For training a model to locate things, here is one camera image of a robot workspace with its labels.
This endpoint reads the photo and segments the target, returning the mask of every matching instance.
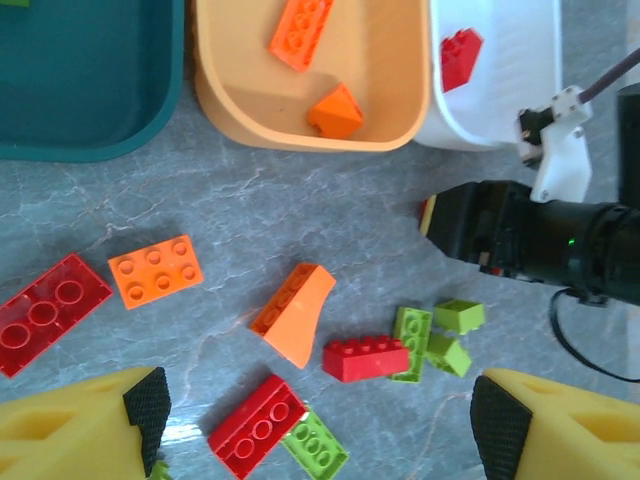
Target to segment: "table surface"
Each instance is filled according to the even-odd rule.
[[[604,7],[604,0],[563,4],[567,84],[586,86],[624,54],[624,2]],[[614,92],[594,101],[596,116],[586,126],[594,164],[589,201],[615,199]],[[454,153],[411,143],[380,155],[325,155],[244,147],[211,127],[186,81],[169,125],[130,155],[93,165],[0,162],[0,301],[69,252],[113,282],[108,258],[183,233],[206,277],[133,311],[115,295],[24,372],[1,378],[0,401],[132,366],[163,366],[173,409],[161,453],[173,476],[224,479],[231,477],[203,432],[274,372],[351,453],[339,478],[442,479],[477,465],[468,410],[483,369],[628,395],[554,341],[546,318],[553,288],[484,276],[445,258],[418,232],[420,203],[431,194],[466,181],[531,183],[533,176],[510,151]],[[337,279],[304,370],[247,328],[301,261],[322,264]],[[426,368],[419,385],[343,385],[322,372],[329,339],[389,333],[398,306],[430,309],[450,297],[487,310],[487,324],[462,339],[474,359],[466,378]],[[624,307],[565,308],[573,341],[624,372]],[[252,478],[307,477],[278,447]]]

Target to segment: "orange slope brick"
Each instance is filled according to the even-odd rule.
[[[249,328],[296,367],[304,368],[322,306],[335,284],[321,265],[300,263]]]
[[[314,105],[307,121],[326,138],[345,139],[362,126],[362,111],[344,83]]]
[[[288,0],[269,51],[298,72],[311,65],[333,0]]]
[[[188,235],[109,260],[127,310],[204,280]]]

